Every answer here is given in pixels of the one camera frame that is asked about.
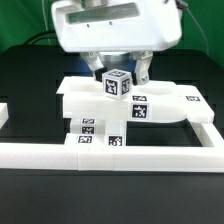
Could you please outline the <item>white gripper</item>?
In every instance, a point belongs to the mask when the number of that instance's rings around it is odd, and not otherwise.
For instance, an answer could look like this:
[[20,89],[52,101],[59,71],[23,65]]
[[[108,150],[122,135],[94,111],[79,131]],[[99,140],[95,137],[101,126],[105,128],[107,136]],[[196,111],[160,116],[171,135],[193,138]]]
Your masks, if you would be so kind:
[[133,81],[145,85],[152,51],[175,46],[182,35],[175,0],[106,0],[89,8],[80,0],[59,0],[52,4],[51,13],[62,48],[85,52],[83,58],[99,82],[107,71],[99,52],[137,51]]

